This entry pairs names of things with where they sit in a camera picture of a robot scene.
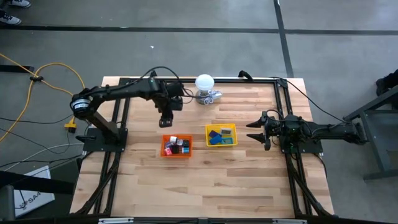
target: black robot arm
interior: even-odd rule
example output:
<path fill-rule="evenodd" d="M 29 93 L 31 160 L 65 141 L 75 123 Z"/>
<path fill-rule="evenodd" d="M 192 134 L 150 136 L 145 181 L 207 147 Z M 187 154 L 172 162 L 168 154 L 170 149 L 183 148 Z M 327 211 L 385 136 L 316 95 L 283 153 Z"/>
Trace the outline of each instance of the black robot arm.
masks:
<path fill-rule="evenodd" d="M 248 134 L 247 136 L 263 143 L 264 149 L 267 151 L 271 148 L 269 138 L 273 136 L 280 137 L 280 148 L 285 153 L 291 153 L 292 149 L 299 145 L 306 143 L 308 145 L 308 142 L 321 139 L 341 139 L 355 144 L 366 142 L 359 124 L 317 124 L 291 114 L 287 115 L 282 121 L 278 121 L 273 116 L 268 116 L 267 111 L 263 111 L 258 121 L 246 126 L 263 128 L 263 133 Z"/>
<path fill-rule="evenodd" d="M 116 123 L 105 120 L 97 109 L 105 101 L 141 97 L 152 100 L 162 116 L 159 120 L 161 128 L 170 127 L 173 122 L 173 110 L 182 110 L 183 85 L 180 82 L 166 83 L 153 77 L 140 79 L 125 85 L 85 88 L 72 97 L 70 107 L 73 115 L 94 124 L 101 130 L 109 142 L 119 137 Z"/>

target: wooden table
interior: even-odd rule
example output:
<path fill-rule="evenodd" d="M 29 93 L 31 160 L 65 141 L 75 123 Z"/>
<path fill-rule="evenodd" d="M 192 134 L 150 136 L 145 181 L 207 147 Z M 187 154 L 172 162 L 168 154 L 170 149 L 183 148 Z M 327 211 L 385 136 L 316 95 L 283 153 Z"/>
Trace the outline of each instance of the wooden table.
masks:
<path fill-rule="evenodd" d="M 119 78 L 104 77 L 103 85 L 117 85 Z M 305 92 L 301 78 L 289 80 Z M 196 92 L 194 84 L 185 86 Z M 285 158 L 279 147 L 273 145 L 270 151 L 264 151 L 260 143 L 246 137 L 247 133 L 261 132 L 261 129 L 247 128 L 248 123 L 259 119 L 261 111 L 276 109 L 274 87 L 216 83 L 215 89 L 223 92 L 220 100 L 213 105 L 200 105 L 195 100 L 184 105 L 183 111 L 174 112 L 171 128 L 159 128 L 160 114 L 152 101 L 131 100 L 127 119 L 129 138 L 119 166 L 112 216 L 294 217 Z M 289 93 L 293 113 L 311 121 L 308 100 L 292 86 Z M 98 111 L 110 120 L 113 106 L 113 101 L 105 102 Z M 237 146 L 206 147 L 205 125 L 218 123 L 236 124 Z M 192 157 L 160 157 L 163 134 L 192 134 Z M 103 152 L 94 152 L 84 160 L 71 212 L 81 208 L 97 187 L 103 157 Z M 333 213 L 319 158 L 312 154 L 302 157 L 308 187 L 324 208 Z M 297 192 L 300 208 L 305 211 L 302 192 Z"/>

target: gray floor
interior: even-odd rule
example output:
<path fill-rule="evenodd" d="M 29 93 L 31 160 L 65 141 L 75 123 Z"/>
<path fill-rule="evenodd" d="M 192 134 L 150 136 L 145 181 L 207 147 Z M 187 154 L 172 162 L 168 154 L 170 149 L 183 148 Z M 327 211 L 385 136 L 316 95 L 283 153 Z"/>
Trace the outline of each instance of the gray floor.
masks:
<path fill-rule="evenodd" d="M 395 0 L 280 0 L 286 29 L 397 30 Z M 26 10 L 10 9 L 25 24 L 136 27 L 277 28 L 272 0 L 36 0 Z M 286 77 L 278 34 L 155 33 L 155 32 L 32 32 L 1 30 L 0 52 L 24 65 L 39 67 L 63 62 L 75 68 L 87 86 L 105 75 L 140 75 L 156 65 L 181 75 L 209 73 L 235 77 L 246 70 L 255 77 Z M 344 116 L 375 98 L 374 81 L 397 69 L 397 36 L 288 35 L 297 78 L 308 95 L 325 110 Z M 79 81 L 64 68 L 44 70 L 56 86 L 78 92 Z M 29 79 L 24 74 L 0 75 L 0 116 L 16 118 L 25 102 Z M 55 121 L 68 114 L 70 97 L 36 84 L 24 119 Z M 319 123 L 333 118 L 312 107 Z M 10 123 L 1 121 L 7 129 Z M 78 124 L 83 132 L 84 123 Z M 19 123 L 14 132 L 45 146 L 67 143 L 63 123 Z M 398 179 L 363 182 L 377 171 L 371 148 L 323 141 L 328 183 L 337 215 L 346 218 L 398 222 Z M 0 143 L 0 164 L 21 160 L 41 150 L 15 136 Z M 71 147 L 63 157 L 80 153 Z M 36 159 L 60 156 L 43 153 Z M 28 172 L 24 164 L 14 172 Z"/>

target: yellow cable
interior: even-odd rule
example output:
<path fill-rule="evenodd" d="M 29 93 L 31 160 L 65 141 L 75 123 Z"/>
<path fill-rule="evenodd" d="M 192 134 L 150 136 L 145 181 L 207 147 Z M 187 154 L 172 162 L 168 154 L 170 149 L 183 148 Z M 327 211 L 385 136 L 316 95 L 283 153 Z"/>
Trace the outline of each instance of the yellow cable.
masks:
<path fill-rule="evenodd" d="M 0 54 L 0 56 L 3 57 L 3 58 L 5 58 L 5 59 L 7 59 L 8 61 L 10 61 L 10 62 L 16 64 L 17 66 L 21 67 L 23 70 L 27 71 L 28 73 L 30 73 L 30 74 L 33 75 L 34 77 L 38 77 L 38 76 L 39 76 L 39 72 L 40 72 L 43 68 L 45 68 L 45 67 L 48 67 L 48 66 L 51 66 L 51 65 L 61 65 L 61 66 L 64 66 L 64 67 L 68 68 L 69 70 L 71 70 L 71 71 L 79 78 L 79 80 L 80 80 L 80 82 L 81 82 L 81 85 L 83 86 L 83 89 L 85 88 L 85 84 L 84 84 L 83 80 L 81 79 L 81 76 L 80 76 L 73 68 L 71 68 L 71 67 L 68 66 L 68 65 L 65 65 L 64 63 L 59 63 L 59 62 L 49 63 L 49 64 L 46 64 L 46 65 L 41 66 L 39 69 L 37 69 L 37 71 L 36 71 L 35 73 L 33 73 L 33 72 L 29 71 L 28 69 L 26 69 L 25 67 L 23 67 L 22 65 L 20 65 L 19 63 L 13 61 L 13 60 L 10 59 L 9 57 L 7 57 L 7 56 L 5 56 L 5 55 L 3 55 L 3 54 Z M 69 95 L 73 96 L 73 94 L 72 94 L 71 92 L 69 92 L 68 90 L 64 90 L 63 88 L 55 87 L 55 86 L 53 86 L 53 85 L 47 83 L 47 82 L 44 81 L 44 80 L 43 80 L 42 82 L 43 82 L 44 84 L 46 84 L 47 86 L 49 86 L 50 88 L 53 88 L 54 90 L 60 90 L 60 91 L 63 91 L 63 92 L 65 92 L 65 93 L 68 93 Z M 31 81 L 31 82 L 30 82 L 30 85 L 29 85 L 29 90 L 28 90 L 27 99 L 26 99 L 26 103 L 25 103 L 24 109 L 23 109 L 22 112 L 19 114 L 19 116 L 18 116 L 18 118 L 16 119 L 16 121 L 15 121 L 15 122 L 11 125 L 11 127 L 8 129 L 8 131 L 11 131 L 11 130 L 14 128 L 14 126 L 17 124 L 17 122 L 19 121 L 19 119 L 20 119 L 20 118 L 22 117 L 22 115 L 25 113 L 25 110 L 26 110 L 26 108 L 27 108 L 27 106 L 28 106 L 28 104 L 29 104 L 29 101 L 30 101 L 30 95 L 31 95 L 31 93 L 32 93 L 33 84 L 34 84 L 34 82 Z M 6 133 L 0 138 L 0 142 L 7 136 L 7 134 L 8 134 L 8 132 L 6 132 Z"/>

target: orange tray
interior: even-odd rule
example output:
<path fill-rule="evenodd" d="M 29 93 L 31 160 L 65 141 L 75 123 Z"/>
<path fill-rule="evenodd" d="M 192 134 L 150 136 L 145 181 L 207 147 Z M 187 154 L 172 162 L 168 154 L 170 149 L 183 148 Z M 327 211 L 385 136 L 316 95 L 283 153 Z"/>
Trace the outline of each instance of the orange tray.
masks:
<path fill-rule="evenodd" d="M 164 151 L 166 142 L 170 141 L 170 137 L 175 136 L 177 139 L 182 139 L 182 140 L 189 140 L 189 153 L 182 154 L 171 154 L 169 156 L 166 155 L 166 152 Z M 189 158 L 192 156 L 192 135 L 189 134 L 164 134 L 162 136 L 162 146 L 160 148 L 160 156 L 161 157 L 166 157 L 166 158 Z"/>

